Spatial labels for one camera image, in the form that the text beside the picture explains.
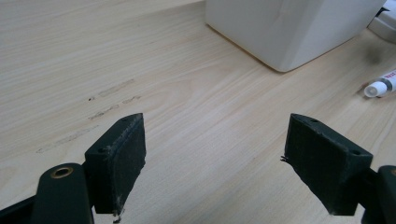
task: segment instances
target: white marker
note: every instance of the white marker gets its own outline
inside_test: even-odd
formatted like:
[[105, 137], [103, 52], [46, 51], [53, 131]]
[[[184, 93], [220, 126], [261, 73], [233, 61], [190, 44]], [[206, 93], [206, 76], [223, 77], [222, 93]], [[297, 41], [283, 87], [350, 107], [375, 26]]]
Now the white marker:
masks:
[[392, 91], [396, 91], [396, 70], [376, 78], [364, 89], [364, 94], [368, 97], [383, 97]]

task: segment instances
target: wooden desk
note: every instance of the wooden desk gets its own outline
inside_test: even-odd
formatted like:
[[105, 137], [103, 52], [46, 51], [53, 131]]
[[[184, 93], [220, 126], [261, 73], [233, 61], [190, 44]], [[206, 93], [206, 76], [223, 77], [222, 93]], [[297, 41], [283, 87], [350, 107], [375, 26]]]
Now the wooden desk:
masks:
[[328, 215], [279, 159], [300, 113], [370, 150], [373, 169], [396, 164], [396, 98], [360, 92], [395, 62], [366, 30], [279, 74], [205, 25], [203, 1], [0, 3], [0, 208], [143, 112], [147, 165], [124, 223], [360, 223], [361, 207]]

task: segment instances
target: white plastic box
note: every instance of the white plastic box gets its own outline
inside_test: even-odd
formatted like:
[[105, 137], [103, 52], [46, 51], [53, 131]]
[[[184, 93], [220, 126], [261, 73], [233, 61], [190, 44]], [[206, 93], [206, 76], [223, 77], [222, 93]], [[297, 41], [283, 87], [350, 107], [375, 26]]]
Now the white plastic box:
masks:
[[287, 72], [360, 33], [386, 0], [206, 0], [206, 22]]

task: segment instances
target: black clamp jaw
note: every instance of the black clamp jaw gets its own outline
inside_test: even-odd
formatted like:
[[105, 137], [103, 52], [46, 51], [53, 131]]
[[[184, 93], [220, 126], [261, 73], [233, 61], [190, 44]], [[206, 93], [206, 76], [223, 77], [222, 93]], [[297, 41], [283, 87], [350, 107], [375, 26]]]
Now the black clamp jaw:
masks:
[[282, 161], [335, 216], [365, 208], [363, 224], [396, 223], [396, 166], [370, 169], [373, 155], [316, 119], [291, 114]]
[[113, 214], [118, 223], [145, 157], [143, 114], [120, 119], [85, 152], [82, 165], [49, 169], [40, 177], [36, 196], [0, 211], [0, 223], [93, 223], [93, 206], [97, 214]]

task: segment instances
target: metal grommet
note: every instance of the metal grommet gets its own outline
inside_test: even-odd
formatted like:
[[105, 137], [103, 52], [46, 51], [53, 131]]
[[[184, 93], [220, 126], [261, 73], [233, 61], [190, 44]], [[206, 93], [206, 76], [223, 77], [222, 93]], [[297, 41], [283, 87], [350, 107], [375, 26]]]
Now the metal grommet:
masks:
[[72, 167], [61, 167], [52, 172], [50, 174], [50, 177], [54, 179], [60, 179], [70, 175], [71, 173], [73, 173]]

